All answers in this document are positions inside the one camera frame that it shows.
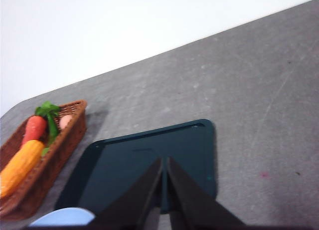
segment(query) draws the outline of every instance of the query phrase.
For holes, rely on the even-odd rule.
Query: brown wicker basket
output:
[[[61,168],[85,134],[86,105],[85,100],[78,100],[60,106],[61,111],[55,122],[58,123],[59,118],[68,114],[73,116],[72,119],[51,144],[48,153],[21,182],[18,189],[11,196],[1,199],[1,220],[21,220],[35,214]],[[1,170],[19,150],[26,123],[27,119],[1,146]]]

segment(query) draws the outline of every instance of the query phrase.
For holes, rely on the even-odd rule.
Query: dark teal tray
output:
[[[215,129],[200,119],[92,143],[75,167],[55,208],[82,207],[98,214],[124,194],[158,157],[172,156],[212,197]],[[167,176],[162,176],[162,213],[169,211]]]

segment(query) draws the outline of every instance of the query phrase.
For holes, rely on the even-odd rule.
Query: white background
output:
[[[22,100],[309,0],[1,0],[1,116]]]

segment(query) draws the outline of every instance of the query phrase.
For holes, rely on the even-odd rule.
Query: gray tabletop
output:
[[[253,225],[319,226],[319,0],[23,101],[86,99],[88,130],[37,214],[53,210],[90,143],[195,119],[217,130],[217,200]]]

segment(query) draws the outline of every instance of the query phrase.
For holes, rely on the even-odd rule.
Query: light blue object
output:
[[[44,226],[84,226],[87,225],[95,215],[83,208],[58,209],[40,217],[30,224],[31,227]]]

